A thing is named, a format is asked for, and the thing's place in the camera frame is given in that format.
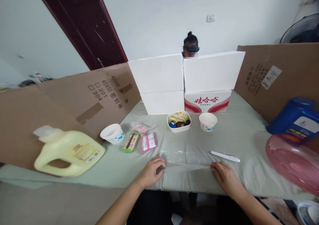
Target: person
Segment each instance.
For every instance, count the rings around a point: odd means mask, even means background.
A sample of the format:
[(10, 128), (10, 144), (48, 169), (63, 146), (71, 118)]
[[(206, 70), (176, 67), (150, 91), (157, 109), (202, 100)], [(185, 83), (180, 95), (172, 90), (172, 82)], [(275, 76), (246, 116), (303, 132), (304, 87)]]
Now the person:
[[(214, 162), (210, 168), (221, 188), (240, 206), (254, 225), (281, 224), (246, 191), (230, 166), (224, 162)], [(96, 225), (125, 225), (126, 222), (127, 225), (173, 225), (169, 192), (145, 190), (161, 178), (164, 169), (165, 161), (161, 157), (155, 157), (148, 162)], [(228, 217), (232, 217), (229, 216), (232, 215), (229, 206), (224, 210)]]
[(197, 37), (192, 34), (192, 31), (190, 31), (187, 34), (187, 38), (184, 39), (182, 55), (185, 58), (195, 57), (198, 51), (199, 47)]

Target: tape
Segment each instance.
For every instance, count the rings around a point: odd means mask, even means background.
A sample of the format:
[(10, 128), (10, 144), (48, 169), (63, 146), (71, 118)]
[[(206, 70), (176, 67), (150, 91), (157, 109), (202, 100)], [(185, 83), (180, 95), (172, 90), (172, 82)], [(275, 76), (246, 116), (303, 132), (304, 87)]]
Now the tape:
[(95, 116), (100, 110), (102, 110), (104, 107), (100, 103), (96, 103), (94, 106), (86, 110), (84, 113), (82, 113), (80, 116), (76, 118), (77, 122), (80, 122), (82, 125), (86, 123), (87, 120), (91, 119), (93, 116)]
[(129, 90), (131, 90), (133, 88), (133, 85), (130, 83), (127, 86), (122, 88), (122, 94), (124, 95), (125, 93), (127, 93)]

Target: table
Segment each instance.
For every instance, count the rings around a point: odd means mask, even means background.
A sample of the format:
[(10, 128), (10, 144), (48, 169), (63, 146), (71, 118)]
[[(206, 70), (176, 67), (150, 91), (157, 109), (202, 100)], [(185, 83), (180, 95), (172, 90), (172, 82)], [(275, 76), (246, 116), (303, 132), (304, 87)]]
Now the table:
[[(201, 130), (199, 115), (190, 113), (192, 124), (188, 131), (173, 133), (167, 126), (167, 115), (147, 115), (144, 104), (139, 102), (121, 123), (125, 132), (124, 140), (115, 145), (105, 142), (104, 156), (84, 174), (56, 178), (7, 165), (0, 170), (0, 180), (9, 183), (60, 182), (125, 188), (151, 158), (161, 155), (167, 161), (166, 170), (151, 189), (225, 194), (209, 168), (214, 161), (224, 161), (255, 196), (298, 200), (315, 198), (286, 180), (272, 167), (265, 152), (266, 141), (271, 136), (265, 128), (267, 122), (235, 91), (232, 92), (227, 112), (215, 113), (218, 122), (212, 131)], [(156, 132), (156, 149), (141, 154), (139, 143), (133, 153), (121, 151), (129, 136), (132, 121), (140, 121), (151, 127), (150, 132)], [(208, 150), (234, 155), (241, 162), (210, 155)]]

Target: door handle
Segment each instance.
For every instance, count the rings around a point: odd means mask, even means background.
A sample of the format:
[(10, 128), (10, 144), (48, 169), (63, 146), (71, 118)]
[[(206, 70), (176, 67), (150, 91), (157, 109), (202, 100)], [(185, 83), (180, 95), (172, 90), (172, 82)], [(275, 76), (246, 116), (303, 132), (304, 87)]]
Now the door handle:
[(98, 57), (97, 57), (96, 59), (97, 59), (97, 62), (100, 64), (100, 66), (101, 66), (101, 67), (104, 67), (102, 61), (101, 61)]

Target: white wall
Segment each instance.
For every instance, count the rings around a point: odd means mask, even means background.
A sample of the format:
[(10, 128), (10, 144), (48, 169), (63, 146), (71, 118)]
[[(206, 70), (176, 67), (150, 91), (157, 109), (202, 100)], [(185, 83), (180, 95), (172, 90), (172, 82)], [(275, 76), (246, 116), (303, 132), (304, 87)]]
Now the white wall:
[[(278, 43), (303, 0), (104, 0), (129, 60), (179, 53), (188, 31), (200, 55)], [(216, 21), (206, 22), (207, 14)]]
[(17, 85), (24, 80), (26, 80), (24, 76), (0, 58), (0, 87), (6, 84)]
[(0, 0), (0, 9), (0, 57), (22, 75), (89, 71), (42, 0)]

